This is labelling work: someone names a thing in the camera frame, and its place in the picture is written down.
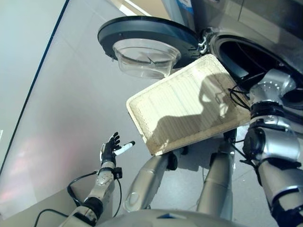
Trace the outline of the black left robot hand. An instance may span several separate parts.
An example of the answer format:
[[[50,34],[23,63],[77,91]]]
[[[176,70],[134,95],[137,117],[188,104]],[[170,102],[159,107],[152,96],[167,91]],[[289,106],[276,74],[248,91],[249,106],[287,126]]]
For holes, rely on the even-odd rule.
[[[135,141],[130,141],[124,145],[120,145],[120,136],[115,132],[106,143],[101,147],[100,162],[103,165],[106,162],[112,162],[116,165],[116,156],[125,153],[135,145]]]

